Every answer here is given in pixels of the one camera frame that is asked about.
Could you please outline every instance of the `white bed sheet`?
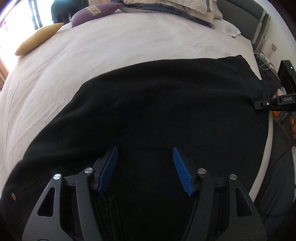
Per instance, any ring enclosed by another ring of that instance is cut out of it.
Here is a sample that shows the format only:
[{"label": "white bed sheet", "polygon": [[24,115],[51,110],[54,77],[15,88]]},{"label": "white bed sheet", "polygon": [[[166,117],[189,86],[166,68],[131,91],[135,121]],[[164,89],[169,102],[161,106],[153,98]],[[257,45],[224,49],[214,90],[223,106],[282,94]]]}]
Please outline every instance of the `white bed sheet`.
[{"label": "white bed sheet", "polygon": [[0,94],[0,194],[32,140],[87,80],[147,61],[236,55],[260,78],[249,40],[178,16],[117,12],[75,28],[63,26],[19,57]]}]

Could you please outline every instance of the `orange object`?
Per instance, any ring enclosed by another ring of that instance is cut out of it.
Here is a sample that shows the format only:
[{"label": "orange object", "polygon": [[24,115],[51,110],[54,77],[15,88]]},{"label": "orange object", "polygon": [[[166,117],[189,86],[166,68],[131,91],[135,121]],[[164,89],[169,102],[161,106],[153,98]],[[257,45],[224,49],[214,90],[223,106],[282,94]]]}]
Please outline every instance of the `orange object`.
[{"label": "orange object", "polygon": [[272,117],[273,118],[278,118],[279,117],[279,114],[281,113],[280,111],[272,111]]}]

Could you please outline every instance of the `cable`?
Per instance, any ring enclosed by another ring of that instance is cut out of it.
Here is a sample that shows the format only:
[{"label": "cable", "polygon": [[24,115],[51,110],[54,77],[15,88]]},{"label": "cable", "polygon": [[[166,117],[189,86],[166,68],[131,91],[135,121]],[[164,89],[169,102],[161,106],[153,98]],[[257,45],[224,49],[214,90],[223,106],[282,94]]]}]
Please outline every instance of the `cable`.
[{"label": "cable", "polygon": [[262,68],[262,66],[264,66],[264,65],[269,65],[269,63],[264,63],[264,64],[262,64],[262,65],[258,65],[258,67],[260,68],[260,69],[263,69],[264,71],[266,71],[266,70],[269,70],[270,68],[271,68],[271,66],[269,65],[269,67],[267,68],[267,69],[264,69],[264,68]]}]

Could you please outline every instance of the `dark clothing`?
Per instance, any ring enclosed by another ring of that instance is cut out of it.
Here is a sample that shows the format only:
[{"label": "dark clothing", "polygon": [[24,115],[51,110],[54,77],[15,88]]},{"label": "dark clothing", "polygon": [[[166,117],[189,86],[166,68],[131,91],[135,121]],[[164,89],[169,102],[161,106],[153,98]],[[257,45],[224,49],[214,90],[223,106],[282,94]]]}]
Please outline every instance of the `dark clothing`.
[{"label": "dark clothing", "polygon": [[51,7],[54,23],[68,23],[69,17],[73,17],[79,10],[87,7],[87,0],[55,0]]},{"label": "dark clothing", "polygon": [[274,119],[274,138],[268,169],[254,202],[270,236],[293,205],[295,170],[291,144],[283,127]]},{"label": "dark clothing", "polygon": [[77,174],[116,145],[108,191],[125,240],[179,241],[194,200],[183,190],[173,148],[212,175],[235,173],[250,191],[268,132],[268,113],[253,104],[268,97],[241,56],[162,60],[98,76],[33,140],[7,181],[0,211],[21,235],[54,173]]}]

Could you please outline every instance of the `black device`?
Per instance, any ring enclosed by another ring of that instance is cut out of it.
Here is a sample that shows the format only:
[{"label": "black device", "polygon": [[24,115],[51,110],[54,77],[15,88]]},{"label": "black device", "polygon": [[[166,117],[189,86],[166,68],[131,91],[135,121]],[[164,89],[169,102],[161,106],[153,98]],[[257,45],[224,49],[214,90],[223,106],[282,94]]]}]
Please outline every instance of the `black device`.
[{"label": "black device", "polygon": [[288,113],[296,111],[296,93],[281,95],[268,100],[260,100],[254,103],[256,110],[286,111]]},{"label": "black device", "polygon": [[287,94],[296,92],[296,72],[290,60],[281,61],[278,76]]},{"label": "black device", "polygon": [[[29,217],[22,240],[106,240],[98,225],[99,217],[95,217],[91,196],[100,197],[107,190],[117,159],[118,150],[114,147],[77,175],[54,175]],[[172,159],[184,191],[195,199],[182,241],[266,240],[260,216],[235,174],[212,176],[187,159],[179,148],[173,149]],[[69,188],[76,190],[78,220],[74,223],[81,229],[82,239],[70,235],[62,225],[64,213],[69,209],[63,202]]]}]

